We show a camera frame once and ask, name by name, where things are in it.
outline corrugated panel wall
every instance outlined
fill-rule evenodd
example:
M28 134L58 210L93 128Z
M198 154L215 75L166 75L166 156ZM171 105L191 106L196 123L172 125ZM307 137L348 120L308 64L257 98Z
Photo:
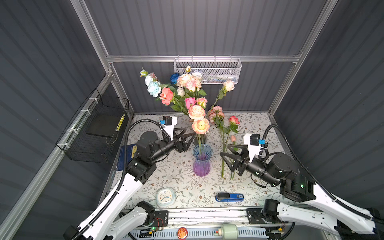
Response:
M337 196L384 213L384 1L339 1L275 118Z
M0 42L2 222L105 72L64 0L1 1ZM78 223L76 212L97 204L104 173L105 166L64 159L14 239L43 239L52 234L48 222L52 229ZM62 230L50 239L61 239Z
M154 72L162 83L169 83L174 73L173 63L114 63L122 84L130 96L135 112L170 112L169 106L156 102L148 94L144 78L139 72ZM268 110L292 63L243 63L235 90L217 102L225 111ZM221 84L205 84L208 107L216 100Z
M324 0L86 0L110 55L292 55Z

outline blue rose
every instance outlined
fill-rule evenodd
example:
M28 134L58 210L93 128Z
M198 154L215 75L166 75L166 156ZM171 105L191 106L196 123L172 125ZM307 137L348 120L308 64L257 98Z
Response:
M170 82L172 84L176 84L179 76L180 76L180 74L178 74L178 73L172 74L172 76L169 78Z
M149 94L152 95L154 98L157 98L157 96L161 92L161 88L159 87L159 83L158 82L151 82L148 85L148 89L147 90L148 90Z

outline vase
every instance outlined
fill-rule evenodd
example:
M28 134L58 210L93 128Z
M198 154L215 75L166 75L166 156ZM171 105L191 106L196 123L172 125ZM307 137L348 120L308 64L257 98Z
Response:
M200 135L196 135L195 140L193 142L193 144L195 146L199 145L199 140L197 139L198 138L197 136L201 136L201 134ZM202 135L202 137L200 137L200 143L201 144L207 143L207 135L205 133Z
M200 150L199 145L196 145L193 148L193 156L195 157L195 162L193 163L194 173L199 177L208 175L211 171L210 159L212 157L212 148L207 144L202 144Z

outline leaf pattern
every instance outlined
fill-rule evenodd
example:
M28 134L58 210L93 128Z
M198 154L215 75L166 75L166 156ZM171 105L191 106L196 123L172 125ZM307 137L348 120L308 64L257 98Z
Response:
M263 135L264 130L271 124L267 113L235 113L225 114L225 123L228 123L230 116L235 115L241 122L238 128L239 133L235 135L237 142L242 144L245 133L259 133ZM192 132L192 123L189 117L177 114L177 125L175 127L186 127L188 132ZM139 119L162 120L163 114L135 115L134 121ZM158 127L149 122L143 122L133 128L129 136L128 144L136 143L143 132L155 131L159 138L162 136ZM284 152L277 138L274 129L268 134L269 152ZM176 193L176 203L167 208L194 208L194 207L235 207L235 206L260 206L264 205L267 198L273 198L287 204L295 202L283 197L279 191L280 186L272 187L268 185L263 189L256 186L250 178L250 174L245 172L241 177L237 174L233 180L230 179L230 171L226 167L224 178L221 178L222 159L219 153L222 151L222 141L219 130L213 125L207 133L207 144L212 148L211 171L205 177L199 177L193 172L193 162L195 161L192 150L193 145L187 152L178 153L172 151L162 162L157 163L157 169L148 179L146 184L136 192L123 209L132 209L140 201L147 201L156 207L156 193L164 187L172 187ZM111 189L121 178L122 171L115 174ZM257 177L253 179L265 185L265 182ZM243 202L217 202L215 196L218 192L242 193L245 196Z

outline light blue clock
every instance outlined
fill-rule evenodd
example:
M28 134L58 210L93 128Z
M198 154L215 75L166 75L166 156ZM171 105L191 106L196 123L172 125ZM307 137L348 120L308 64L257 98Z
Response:
M176 194L170 187L162 188L156 194L156 204L159 208L171 206L175 202Z

